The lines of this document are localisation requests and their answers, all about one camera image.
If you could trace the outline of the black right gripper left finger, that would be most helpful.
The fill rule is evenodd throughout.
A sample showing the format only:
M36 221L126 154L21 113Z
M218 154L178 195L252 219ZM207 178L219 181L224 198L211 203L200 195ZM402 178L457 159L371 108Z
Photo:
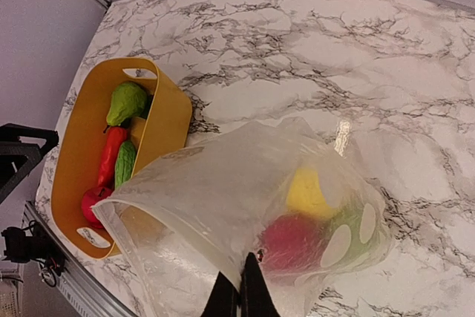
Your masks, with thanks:
M203 310L203 317L236 317L237 311L238 292L227 277L219 272Z

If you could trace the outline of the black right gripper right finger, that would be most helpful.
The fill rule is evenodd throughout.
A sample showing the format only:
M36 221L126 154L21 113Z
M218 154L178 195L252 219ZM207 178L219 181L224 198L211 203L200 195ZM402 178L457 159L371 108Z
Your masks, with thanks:
M243 317L280 317L252 252L247 255L241 273L240 309Z

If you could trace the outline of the clear polka dot zip bag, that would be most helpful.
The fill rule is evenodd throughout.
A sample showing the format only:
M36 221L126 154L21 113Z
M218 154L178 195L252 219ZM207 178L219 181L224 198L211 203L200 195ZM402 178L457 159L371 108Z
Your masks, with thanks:
M198 316L216 275L221 272L238 288L246 256L252 252L258 259L262 231L281 215L300 213L288 210L286 196L301 167L317 171L327 203L338 212L356 202L374 205L384 235L361 265L322 266L327 247L320 267L310 272L268 273L258 260L279 314L305 316L326 279L382 261L391 237L381 194L301 118L275 127L249 122L167 154L93 212L137 271L156 316ZM316 219L327 225L327 246L332 218Z

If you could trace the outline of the yellow toy lemon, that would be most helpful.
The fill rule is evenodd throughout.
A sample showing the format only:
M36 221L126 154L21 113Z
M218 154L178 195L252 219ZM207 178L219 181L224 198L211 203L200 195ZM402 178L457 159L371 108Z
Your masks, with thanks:
M338 210L331 207L319 184L317 171L301 167L295 171L286 196L289 211L300 212L319 220L329 220Z

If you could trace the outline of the yellow plastic basket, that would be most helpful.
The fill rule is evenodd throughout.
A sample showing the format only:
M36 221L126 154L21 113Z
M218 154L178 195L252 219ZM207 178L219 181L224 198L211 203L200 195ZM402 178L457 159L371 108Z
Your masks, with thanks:
M90 70L79 90L68 119L51 193L51 212L59 231L79 251L95 259L119 254L114 239L105 229L93 235L106 241L98 247L79 233L90 225L81 210L82 196L97 185L104 128L111 95L119 84L133 80L131 69L149 71L134 81L152 95L146 118L131 121L130 136L137 146L134 171L138 172L158 157L184 147L192 116L189 97L152 61L143 58L118 58L100 62Z

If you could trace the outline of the red toy pomegranate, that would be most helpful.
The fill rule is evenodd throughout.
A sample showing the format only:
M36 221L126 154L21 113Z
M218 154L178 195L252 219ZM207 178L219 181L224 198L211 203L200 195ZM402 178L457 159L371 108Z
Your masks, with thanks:
M297 274L320 267L327 225L301 213L281 215L259 236L256 254L265 272Z

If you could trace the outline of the green toy apple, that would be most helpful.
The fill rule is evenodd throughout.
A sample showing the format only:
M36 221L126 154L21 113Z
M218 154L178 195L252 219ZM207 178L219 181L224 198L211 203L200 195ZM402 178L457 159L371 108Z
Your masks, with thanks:
M361 265L381 246L379 217L370 203L351 203L330 220L330 242L322 258L324 267Z

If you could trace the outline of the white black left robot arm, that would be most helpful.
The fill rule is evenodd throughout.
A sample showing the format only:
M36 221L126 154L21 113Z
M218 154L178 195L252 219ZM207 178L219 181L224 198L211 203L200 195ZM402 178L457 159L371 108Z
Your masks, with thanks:
M37 144L20 141L18 134L28 131L44 134L51 140L58 138L55 131L13 124L1 127L1 201L7 198L43 158L42 148ZM6 243L4 251L6 259L15 263L26 264L34 259L46 259L57 251L48 238L28 237L24 229L8 228L1 236ZM201 315L236 316L237 302L236 289L222 273L218 273L206 306L201 310Z

